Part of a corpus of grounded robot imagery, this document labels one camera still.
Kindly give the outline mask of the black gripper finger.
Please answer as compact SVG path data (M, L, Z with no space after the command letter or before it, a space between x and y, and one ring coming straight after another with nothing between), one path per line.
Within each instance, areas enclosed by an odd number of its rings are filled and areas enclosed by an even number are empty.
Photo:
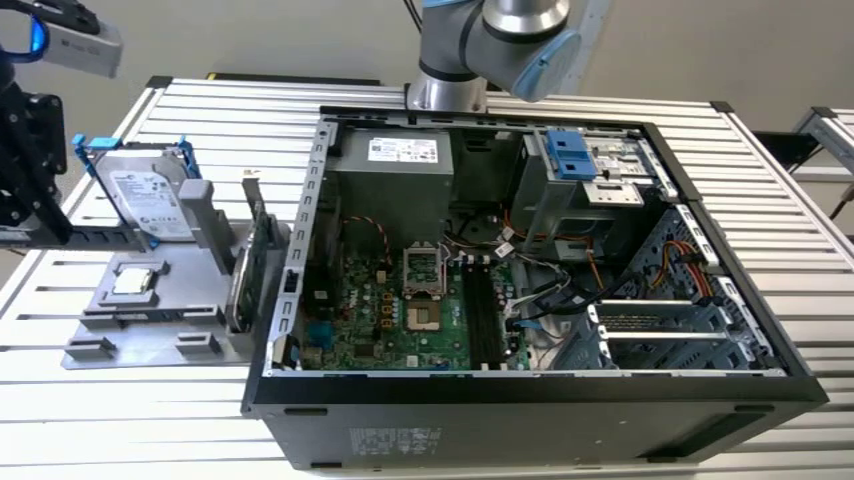
M68 171L62 103L57 96L9 94L9 243L68 243L70 222L56 178Z

